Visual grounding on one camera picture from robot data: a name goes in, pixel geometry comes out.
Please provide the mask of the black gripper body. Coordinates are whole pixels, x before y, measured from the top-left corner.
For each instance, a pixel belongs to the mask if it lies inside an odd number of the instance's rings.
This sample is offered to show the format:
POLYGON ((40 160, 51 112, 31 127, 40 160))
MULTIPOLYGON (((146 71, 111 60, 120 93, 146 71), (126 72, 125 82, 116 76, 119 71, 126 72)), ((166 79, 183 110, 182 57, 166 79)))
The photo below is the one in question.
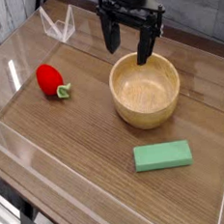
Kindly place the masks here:
POLYGON ((106 14, 118 25, 137 29, 145 24, 151 26, 157 36, 162 34, 164 13, 165 7, 155 0, 98 0, 97 5, 99 18, 106 14))

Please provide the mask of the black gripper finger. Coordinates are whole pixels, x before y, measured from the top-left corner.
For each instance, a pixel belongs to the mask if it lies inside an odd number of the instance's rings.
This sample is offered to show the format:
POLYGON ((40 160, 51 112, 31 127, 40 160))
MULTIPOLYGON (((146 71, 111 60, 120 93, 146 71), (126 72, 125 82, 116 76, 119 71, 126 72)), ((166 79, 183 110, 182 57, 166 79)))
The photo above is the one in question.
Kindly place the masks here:
POLYGON ((100 18, 100 21, 105 40, 105 46, 111 54, 114 54, 121 43, 120 26, 116 21, 112 21, 111 18, 106 14, 100 18))
POLYGON ((137 48, 137 64, 143 66, 154 49, 155 33, 151 26, 143 25, 140 29, 140 40, 137 48))

